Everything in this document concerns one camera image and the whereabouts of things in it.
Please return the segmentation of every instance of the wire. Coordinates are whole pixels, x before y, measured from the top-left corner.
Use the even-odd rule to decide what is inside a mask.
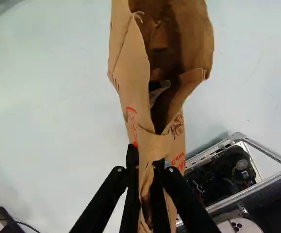
[[[15,222],[17,224],[21,224],[24,225],[26,227],[29,227],[30,229],[32,229],[33,231],[37,232],[37,233],[41,233],[40,231],[38,231],[36,228],[33,228],[32,226],[28,225],[27,223],[24,222],[20,222],[20,221],[15,221],[15,220],[10,220],[10,219],[4,219],[4,218],[0,218],[0,221],[7,221],[7,222]]]

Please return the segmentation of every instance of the metal frame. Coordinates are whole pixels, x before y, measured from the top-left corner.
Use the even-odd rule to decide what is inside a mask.
[[[206,164],[214,156],[220,156],[225,149],[234,145],[240,145],[249,154],[250,152],[247,148],[247,145],[250,145],[281,164],[280,155],[269,150],[256,141],[248,138],[243,133],[237,132],[220,141],[219,143],[213,145],[212,147],[204,150],[200,154],[188,159],[186,161],[185,169],[189,170],[193,169],[196,166]],[[255,208],[257,206],[266,205],[272,200],[281,197],[281,171],[277,174],[274,174],[272,177],[263,180],[252,158],[251,163],[256,170],[257,176],[259,176],[256,178],[257,183],[239,193],[236,193],[224,200],[208,206],[206,210],[211,216],[216,216],[218,214],[225,213],[234,209],[246,210]],[[176,227],[179,227],[181,225],[182,221],[178,216]]]

